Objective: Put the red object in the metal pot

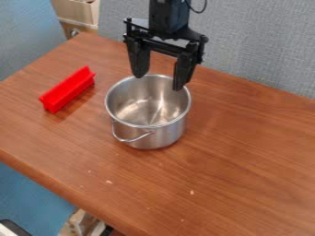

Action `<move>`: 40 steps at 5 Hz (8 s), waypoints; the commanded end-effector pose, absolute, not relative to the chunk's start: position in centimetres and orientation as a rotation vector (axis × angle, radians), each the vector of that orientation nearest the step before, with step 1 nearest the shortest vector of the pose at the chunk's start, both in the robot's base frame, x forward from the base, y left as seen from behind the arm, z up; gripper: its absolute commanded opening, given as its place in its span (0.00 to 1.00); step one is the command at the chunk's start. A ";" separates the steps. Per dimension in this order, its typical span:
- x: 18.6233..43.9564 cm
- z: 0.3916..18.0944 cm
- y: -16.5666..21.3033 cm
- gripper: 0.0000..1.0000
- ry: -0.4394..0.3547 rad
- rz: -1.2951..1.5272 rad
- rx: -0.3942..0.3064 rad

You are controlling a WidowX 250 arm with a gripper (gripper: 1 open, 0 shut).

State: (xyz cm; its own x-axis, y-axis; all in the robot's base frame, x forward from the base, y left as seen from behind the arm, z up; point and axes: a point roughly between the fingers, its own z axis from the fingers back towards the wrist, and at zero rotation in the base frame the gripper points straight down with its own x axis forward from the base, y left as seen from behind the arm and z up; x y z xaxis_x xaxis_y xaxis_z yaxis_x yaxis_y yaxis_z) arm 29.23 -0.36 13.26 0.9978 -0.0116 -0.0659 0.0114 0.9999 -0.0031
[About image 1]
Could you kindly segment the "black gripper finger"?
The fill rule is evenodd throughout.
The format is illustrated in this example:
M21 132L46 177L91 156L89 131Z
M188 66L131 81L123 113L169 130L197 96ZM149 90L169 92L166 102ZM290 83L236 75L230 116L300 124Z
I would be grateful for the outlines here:
M138 40L126 40L129 64L135 78L141 78L149 71L149 48Z
M172 89L178 91L190 81L192 74L197 65L197 56L193 53L184 52L177 56L173 70Z

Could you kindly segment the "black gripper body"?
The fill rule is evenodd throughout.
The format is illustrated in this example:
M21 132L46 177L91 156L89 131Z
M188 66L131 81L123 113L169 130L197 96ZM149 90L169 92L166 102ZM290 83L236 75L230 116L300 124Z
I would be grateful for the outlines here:
M176 57L180 53L189 53L196 64L201 63L204 45L208 37L192 29L188 25L181 26L174 31L165 29L151 29L149 21L142 18L125 18L123 42L127 48L130 64L142 53L149 56L149 51L162 53Z

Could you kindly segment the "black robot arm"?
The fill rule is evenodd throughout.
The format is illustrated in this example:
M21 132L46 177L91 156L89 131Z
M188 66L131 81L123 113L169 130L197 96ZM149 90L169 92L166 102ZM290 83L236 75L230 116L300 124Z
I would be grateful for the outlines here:
M190 0L149 0L149 18L123 19L122 42L135 78L147 73L149 53L156 52L177 59L172 89L181 90L190 81L196 65L202 62L204 46L209 39L189 28L189 12L200 14L204 8L196 11Z

